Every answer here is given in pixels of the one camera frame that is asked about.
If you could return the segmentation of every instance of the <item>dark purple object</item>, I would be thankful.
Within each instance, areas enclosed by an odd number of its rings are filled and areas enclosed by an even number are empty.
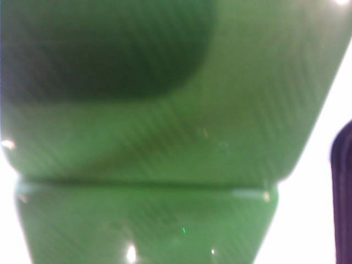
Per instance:
[[[352,122],[338,134],[332,147],[337,264],[352,263]]]

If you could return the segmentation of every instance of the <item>green carbon fiber part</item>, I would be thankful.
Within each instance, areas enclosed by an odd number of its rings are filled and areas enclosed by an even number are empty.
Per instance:
[[[2,0],[33,262],[252,263],[351,34],[333,0]]]
[[[268,187],[352,31],[331,0],[2,2],[2,138],[23,178]]]

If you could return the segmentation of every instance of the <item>green glossy surface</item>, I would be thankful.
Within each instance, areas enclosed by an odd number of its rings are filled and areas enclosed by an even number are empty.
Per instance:
[[[351,33],[333,0],[2,0],[34,263],[250,264]]]
[[[36,264],[250,264],[277,204],[275,190],[147,186],[20,183],[16,197]]]
[[[332,0],[2,2],[26,179],[256,186],[293,165],[351,36]]]

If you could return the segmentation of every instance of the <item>white background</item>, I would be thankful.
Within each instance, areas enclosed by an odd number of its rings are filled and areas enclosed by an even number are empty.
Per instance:
[[[279,185],[277,212],[255,264],[335,262],[329,152],[351,119],[352,45],[299,163]],[[13,201],[17,176],[1,152],[0,176],[0,263],[30,264]]]

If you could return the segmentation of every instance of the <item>green carbon fiber panel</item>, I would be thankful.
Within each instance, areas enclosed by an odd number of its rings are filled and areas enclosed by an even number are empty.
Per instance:
[[[352,31],[332,0],[2,1],[2,140],[25,179],[268,187]]]
[[[275,190],[148,186],[20,183],[16,197],[36,264],[250,264],[277,204]]]

